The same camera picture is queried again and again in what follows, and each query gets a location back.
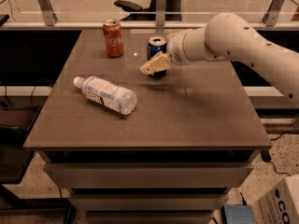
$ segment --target red soda can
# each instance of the red soda can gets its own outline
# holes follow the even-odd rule
[[[123,42],[121,25],[117,20],[107,20],[103,25],[103,33],[106,42],[107,55],[119,57],[123,54]]]

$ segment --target black can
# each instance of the black can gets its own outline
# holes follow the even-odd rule
[[[148,60],[150,60],[156,53],[161,51],[166,53],[167,39],[162,36],[153,36],[148,43]]]
[[[159,51],[162,53],[166,53],[166,47],[167,47],[167,39],[162,36],[153,36],[149,39],[148,43],[148,61]],[[155,72],[152,75],[149,75],[150,77],[163,77],[166,75],[166,70]]]

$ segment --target wooden tabletop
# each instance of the wooden tabletop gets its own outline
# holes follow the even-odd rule
[[[75,149],[264,149],[271,142],[230,62],[175,66],[143,75],[155,33],[123,30],[124,55],[108,58],[102,30],[82,32],[25,147]],[[128,116],[87,101],[76,76],[98,76],[137,95]]]

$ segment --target white bottle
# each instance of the white bottle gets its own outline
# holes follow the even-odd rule
[[[130,114],[137,103],[133,91],[99,77],[75,77],[74,85],[82,90],[86,98],[123,115]]]

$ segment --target cardboard box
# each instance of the cardboard box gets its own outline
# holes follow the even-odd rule
[[[281,180],[259,201],[266,224],[299,224],[299,175]]]

